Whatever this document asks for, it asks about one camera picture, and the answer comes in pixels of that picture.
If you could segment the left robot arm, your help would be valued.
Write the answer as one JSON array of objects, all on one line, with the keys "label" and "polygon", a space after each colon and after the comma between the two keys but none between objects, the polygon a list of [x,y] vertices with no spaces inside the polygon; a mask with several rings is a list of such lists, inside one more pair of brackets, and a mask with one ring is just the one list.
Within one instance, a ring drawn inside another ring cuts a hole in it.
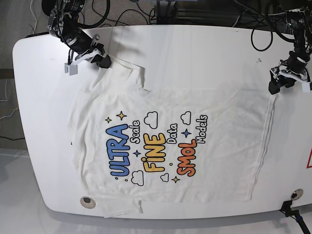
[{"label": "left robot arm", "polygon": [[307,65],[312,55],[312,2],[310,0],[279,0],[278,5],[283,10],[286,24],[292,31],[293,39],[284,36],[272,23],[269,17],[269,1],[261,13],[251,9],[266,23],[271,37],[273,32],[286,42],[293,44],[286,60],[280,60],[276,67],[270,69],[271,80],[268,85],[270,94],[275,95],[282,87],[291,88],[299,82],[303,92],[312,91],[312,78]]}]

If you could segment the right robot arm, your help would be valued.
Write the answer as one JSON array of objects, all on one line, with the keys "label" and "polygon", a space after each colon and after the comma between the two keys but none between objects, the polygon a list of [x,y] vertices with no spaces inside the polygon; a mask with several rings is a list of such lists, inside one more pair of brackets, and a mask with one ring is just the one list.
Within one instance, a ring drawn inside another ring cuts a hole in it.
[{"label": "right robot arm", "polygon": [[44,13],[49,16],[49,34],[59,38],[69,48],[65,72],[75,69],[84,60],[104,69],[112,64],[104,45],[97,42],[100,36],[95,34],[91,37],[83,31],[104,23],[110,11],[110,1],[106,2],[106,10],[101,20],[91,25],[78,21],[84,5],[84,0],[44,0],[41,5]]}]

